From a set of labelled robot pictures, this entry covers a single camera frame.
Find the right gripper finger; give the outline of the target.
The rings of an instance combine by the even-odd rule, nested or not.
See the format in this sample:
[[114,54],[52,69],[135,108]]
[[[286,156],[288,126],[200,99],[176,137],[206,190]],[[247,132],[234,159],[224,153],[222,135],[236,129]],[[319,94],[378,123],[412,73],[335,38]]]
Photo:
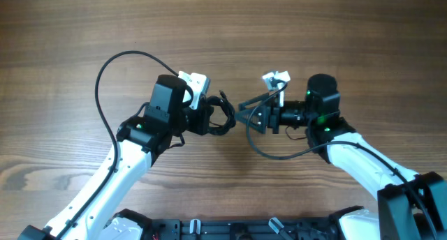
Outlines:
[[246,101],[238,104],[238,109],[239,110],[245,110],[247,108],[247,106],[252,105],[254,103],[261,102],[262,100],[265,100],[269,96],[270,96],[269,93],[264,93],[264,94],[261,94],[261,95],[255,97],[255,98],[246,100]]
[[265,134],[266,131],[266,109],[260,107],[245,107],[238,106],[238,111],[235,113],[235,119],[245,125],[249,124],[258,133]]

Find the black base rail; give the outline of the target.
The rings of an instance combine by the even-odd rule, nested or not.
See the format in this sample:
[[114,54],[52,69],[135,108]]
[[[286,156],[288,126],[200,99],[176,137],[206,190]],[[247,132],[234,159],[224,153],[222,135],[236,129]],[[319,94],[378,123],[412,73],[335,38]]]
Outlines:
[[284,220],[150,219],[124,209],[104,226],[99,239],[214,240],[214,239],[379,239],[377,215],[349,207],[326,217]]

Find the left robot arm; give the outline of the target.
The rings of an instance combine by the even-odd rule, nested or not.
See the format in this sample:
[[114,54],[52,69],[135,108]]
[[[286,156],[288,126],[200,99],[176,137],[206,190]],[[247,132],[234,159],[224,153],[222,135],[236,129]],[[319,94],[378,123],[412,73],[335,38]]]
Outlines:
[[180,71],[160,75],[149,102],[112,135],[112,148],[87,184],[44,228],[27,226],[20,239],[150,239],[152,220],[131,210],[116,210],[125,194],[156,159],[172,148],[173,137],[207,133],[212,107],[210,81]]

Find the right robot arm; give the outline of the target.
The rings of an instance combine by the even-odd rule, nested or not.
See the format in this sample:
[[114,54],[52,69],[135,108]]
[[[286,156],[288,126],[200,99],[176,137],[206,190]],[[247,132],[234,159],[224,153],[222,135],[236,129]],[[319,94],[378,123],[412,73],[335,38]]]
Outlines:
[[316,222],[299,220],[297,239],[446,238],[446,180],[403,167],[368,144],[341,117],[333,76],[311,76],[303,101],[285,99],[288,72],[268,73],[263,81],[268,92],[240,103],[235,118],[259,133],[305,128],[308,151],[345,171],[378,203],[377,213],[353,206]]

